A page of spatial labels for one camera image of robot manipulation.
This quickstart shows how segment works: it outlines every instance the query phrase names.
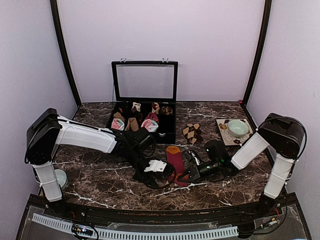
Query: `marble table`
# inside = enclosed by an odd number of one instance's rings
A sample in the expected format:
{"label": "marble table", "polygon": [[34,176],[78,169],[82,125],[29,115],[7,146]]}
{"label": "marble table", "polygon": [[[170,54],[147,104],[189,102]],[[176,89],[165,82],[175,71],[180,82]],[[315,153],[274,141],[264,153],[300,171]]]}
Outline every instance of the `marble table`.
{"label": "marble table", "polygon": [[[96,127],[105,127],[112,103],[84,103],[74,120]],[[221,139],[217,118],[245,118],[237,102],[177,102],[176,146],[181,151],[193,149],[208,160],[203,144]],[[182,130],[187,123],[200,123],[202,143],[187,144]],[[158,144],[154,156],[166,160],[165,144]],[[239,147],[226,148],[229,154]],[[245,169],[223,181],[203,181],[188,187],[171,185],[167,189],[152,190],[132,179],[133,168],[122,158],[77,146],[60,146],[55,156],[55,168],[66,172],[68,187],[63,191],[70,203],[123,210],[165,211],[196,210],[225,207],[259,200],[271,172],[264,153],[257,156]]]}

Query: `lavender wall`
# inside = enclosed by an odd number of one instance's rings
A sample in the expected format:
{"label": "lavender wall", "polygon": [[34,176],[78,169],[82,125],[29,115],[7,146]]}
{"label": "lavender wall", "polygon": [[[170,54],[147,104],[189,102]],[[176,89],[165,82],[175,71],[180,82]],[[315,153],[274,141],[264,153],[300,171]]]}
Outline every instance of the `lavender wall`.
{"label": "lavender wall", "polygon": [[320,2],[276,0],[248,109],[260,124],[271,113],[300,120],[308,145],[288,190],[296,192],[313,239],[320,239]]}
{"label": "lavender wall", "polygon": [[49,0],[0,1],[0,235],[16,238],[38,184],[24,164],[27,128],[49,107],[76,111],[59,52]]}
{"label": "lavender wall", "polygon": [[121,58],[179,61],[178,101],[238,101],[245,93],[264,0],[61,0],[59,5],[83,102],[112,100],[110,63]]}

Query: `square plate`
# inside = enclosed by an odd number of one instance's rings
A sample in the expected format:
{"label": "square plate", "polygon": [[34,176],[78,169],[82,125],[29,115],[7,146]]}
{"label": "square plate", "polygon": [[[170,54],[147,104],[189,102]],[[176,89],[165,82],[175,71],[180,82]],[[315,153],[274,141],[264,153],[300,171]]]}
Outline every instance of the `square plate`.
{"label": "square plate", "polygon": [[[240,138],[230,135],[228,122],[230,122],[231,120],[240,120],[244,122],[245,124],[248,125],[249,132]],[[216,123],[218,125],[218,129],[222,136],[223,143],[226,146],[238,146],[240,144],[243,144],[254,132],[246,118],[222,118],[222,119],[217,119]]]}

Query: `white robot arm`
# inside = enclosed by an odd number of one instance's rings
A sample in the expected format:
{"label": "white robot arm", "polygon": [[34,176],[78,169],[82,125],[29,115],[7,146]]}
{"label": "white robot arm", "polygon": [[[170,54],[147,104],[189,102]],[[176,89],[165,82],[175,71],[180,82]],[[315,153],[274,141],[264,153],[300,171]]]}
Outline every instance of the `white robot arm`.
{"label": "white robot arm", "polygon": [[[135,180],[158,189],[151,173],[145,172],[149,160],[144,150],[155,144],[145,128],[137,132],[98,128],[59,116],[55,109],[49,108],[27,130],[25,162],[33,166],[49,202],[63,198],[52,163],[53,152],[59,145],[80,146],[123,157],[136,170]],[[167,164],[166,168],[174,172],[172,165]]]}
{"label": "white robot arm", "polygon": [[[205,178],[217,172],[225,176],[235,176],[256,156],[271,146],[276,150],[276,158],[259,201],[262,212],[268,212],[291,177],[293,166],[299,158],[305,133],[306,129],[296,119],[271,113],[232,157],[228,155],[220,141],[207,142],[204,148],[211,161],[202,163],[199,160],[195,161],[196,164],[186,169],[179,176],[178,181],[192,183],[196,179]],[[189,151],[188,153],[190,159],[194,158],[192,157],[194,152]]]}

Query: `ceramic bowl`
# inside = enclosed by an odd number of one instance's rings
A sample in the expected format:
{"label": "ceramic bowl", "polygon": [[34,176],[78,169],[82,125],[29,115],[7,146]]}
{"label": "ceramic bowl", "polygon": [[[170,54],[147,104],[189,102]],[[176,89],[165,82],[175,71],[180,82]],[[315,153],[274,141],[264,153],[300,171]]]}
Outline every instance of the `ceramic bowl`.
{"label": "ceramic bowl", "polygon": [[228,122],[228,128],[230,135],[235,138],[241,138],[249,132],[248,125],[240,120],[231,120]]}
{"label": "ceramic bowl", "polygon": [[61,189],[64,190],[68,186],[67,174],[61,169],[56,169],[54,171]]}

